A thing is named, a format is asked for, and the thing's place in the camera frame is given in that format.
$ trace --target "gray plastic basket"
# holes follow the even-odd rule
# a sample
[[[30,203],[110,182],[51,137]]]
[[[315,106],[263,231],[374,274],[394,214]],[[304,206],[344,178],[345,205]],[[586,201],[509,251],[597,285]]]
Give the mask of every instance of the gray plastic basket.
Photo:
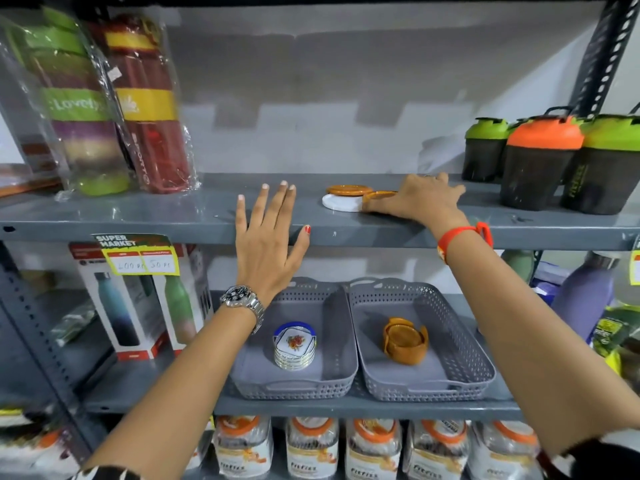
[[[273,332],[306,322],[316,332],[316,356],[302,371],[284,371],[273,360]],[[247,399],[329,399],[349,391],[358,352],[344,287],[295,277],[268,307],[264,322],[236,357],[229,377]]]
[[[434,286],[395,278],[350,284],[349,303],[365,383],[376,399],[469,401],[495,378],[489,357]],[[384,354],[389,317],[427,327],[429,347],[420,364],[403,365]]]

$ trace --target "bottle box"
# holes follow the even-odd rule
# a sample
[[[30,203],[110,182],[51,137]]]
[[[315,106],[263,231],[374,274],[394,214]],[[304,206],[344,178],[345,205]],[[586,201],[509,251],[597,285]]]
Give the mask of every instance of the bottle box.
[[[174,244],[180,276],[153,276],[164,322],[176,355],[180,354],[213,314],[202,249]]]
[[[98,244],[74,242],[69,250],[118,359],[155,358],[167,333],[153,277],[114,274]]]

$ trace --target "sleeve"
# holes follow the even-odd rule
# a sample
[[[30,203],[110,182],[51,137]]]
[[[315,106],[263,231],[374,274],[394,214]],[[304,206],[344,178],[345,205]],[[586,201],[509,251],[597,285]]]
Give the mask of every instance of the sleeve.
[[[587,440],[558,455],[551,464],[555,474],[550,478],[553,479],[637,480],[640,472],[640,430],[624,429]]]
[[[143,480],[143,478],[126,468],[96,467],[80,472],[68,480]]]

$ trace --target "supermarket sign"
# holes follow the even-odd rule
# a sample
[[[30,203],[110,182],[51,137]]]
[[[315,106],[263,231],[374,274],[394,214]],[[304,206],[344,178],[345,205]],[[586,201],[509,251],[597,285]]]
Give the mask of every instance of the supermarket sign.
[[[162,234],[93,234],[115,274],[180,276],[178,256]]]

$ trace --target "coaster set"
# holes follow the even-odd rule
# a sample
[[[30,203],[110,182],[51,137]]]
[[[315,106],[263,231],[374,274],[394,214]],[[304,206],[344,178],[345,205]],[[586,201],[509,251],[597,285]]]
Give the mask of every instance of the coaster set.
[[[304,322],[289,322],[273,333],[273,358],[286,371],[301,371],[316,355],[316,332]]]

